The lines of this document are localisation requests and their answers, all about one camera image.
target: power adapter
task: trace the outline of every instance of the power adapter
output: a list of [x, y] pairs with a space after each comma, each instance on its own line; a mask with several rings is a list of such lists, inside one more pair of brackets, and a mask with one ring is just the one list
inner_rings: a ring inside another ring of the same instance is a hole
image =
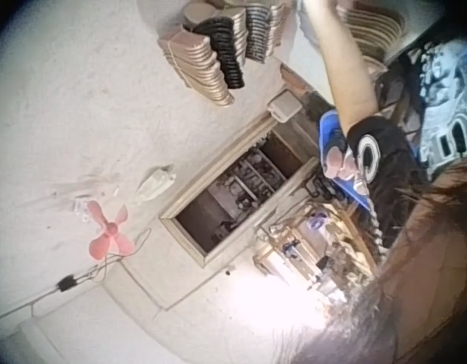
[[75, 279], [74, 275], [68, 275], [57, 283], [57, 288], [60, 290], [60, 292], [65, 292], [66, 290], [70, 290], [77, 285], [77, 279]]

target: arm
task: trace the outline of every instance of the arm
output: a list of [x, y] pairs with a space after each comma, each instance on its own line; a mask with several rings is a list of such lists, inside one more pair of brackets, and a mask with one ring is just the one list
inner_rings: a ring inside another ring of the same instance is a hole
[[378, 111], [375, 89], [355, 40], [337, 16], [334, 0], [304, 0], [318, 36], [334, 104], [345, 135]]

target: stacked tiles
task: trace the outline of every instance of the stacked tiles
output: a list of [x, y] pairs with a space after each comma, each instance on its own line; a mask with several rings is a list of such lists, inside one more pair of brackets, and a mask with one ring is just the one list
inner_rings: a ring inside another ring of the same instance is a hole
[[271, 9], [264, 4], [247, 4], [244, 7], [246, 9], [247, 30], [249, 31], [246, 57], [259, 63], [265, 63], [268, 52]]
[[233, 40], [235, 42], [235, 55], [241, 66], [246, 63], [247, 38], [249, 32], [246, 25], [245, 8], [228, 8], [217, 13], [219, 17], [229, 17], [233, 20]]
[[212, 51], [207, 36], [176, 27], [158, 40], [168, 63], [184, 81], [216, 105], [234, 103], [221, 71], [217, 53]]
[[210, 39], [210, 46], [217, 52], [217, 59], [220, 61], [220, 68], [228, 88], [243, 88], [245, 83], [233, 38], [234, 21], [229, 17], [211, 17], [194, 27], [193, 32]]
[[189, 28], [194, 28], [204, 20], [214, 17], [218, 13], [218, 9], [205, 2], [190, 2], [183, 8], [183, 16], [185, 25]]
[[354, 2], [350, 8], [338, 6], [338, 14], [348, 26], [362, 51], [372, 79], [387, 71], [387, 51], [402, 37], [405, 21], [401, 14]]
[[268, 31], [268, 40], [267, 40], [267, 51], [266, 55], [269, 57], [274, 54], [274, 48], [279, 45], [281, 42], [282, 31], [284, 30], [283, 20], [285, 20], [284, 12], [286, 6], [282, 2], [272, 2], [270, 6], [271, 9], [271, 19], [269, 20], [269, 31]]
[[279, 26], [279, 30], [275, 36], [275, 45], [276, 47], [281, 45], [282, 35], [284, 34], [284, 28], [287, 24], [287, 18], [289, 17], [291, 12], [291, 8], [284, 4], [284, 10], [281, 19], [281, 25]]

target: shelf items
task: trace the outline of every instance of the shelf items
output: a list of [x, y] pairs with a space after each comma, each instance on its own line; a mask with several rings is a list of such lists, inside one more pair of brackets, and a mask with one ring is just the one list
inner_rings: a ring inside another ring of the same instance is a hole
[[234, 97], [229, 93], [217, 53], [212, 51], [207, 36], [175, 27], [158, 40], [168, 63], [187, 87], [194, 89], [218, 106], [229, 106]]

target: hair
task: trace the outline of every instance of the hair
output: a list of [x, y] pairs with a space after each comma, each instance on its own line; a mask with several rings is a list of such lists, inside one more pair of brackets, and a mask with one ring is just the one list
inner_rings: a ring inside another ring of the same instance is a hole
[[[467, 175], [467, 161], [450, 168], [447, 173]], [[434, 194], [444, 196], [444, 203], [436, 202], [432, 198]], [[429, 228], [424, 230], [424, 239], [411, 243], [418, 246], [430, 243], [435, 234], [448, 229], [460, 230], [467, 243], [467, 180], [447, 188], [412, 185], [411, 190], [406, 191], [406, 198], [418, 198], [419, 203], [431, 206], [431, 212], [424, 215], [418, 221], [420, 225], [415, 227]], [[289, 359], [280, 359], [279, 364], [454, 362], [455, 356], [467, 349], [467, 285], [454, 307], [451, 319], [430, 333], [430, 337], [418, 343], [402, 359], [396, 359], [397, 300], [382, 292], [381, 283], [389, 276], [397, 275], [401, 268], [387, 271], [361, 288], [352, 302], [340, 308], [321, 333], [305, 333], [297, 337], [294, 355]]]

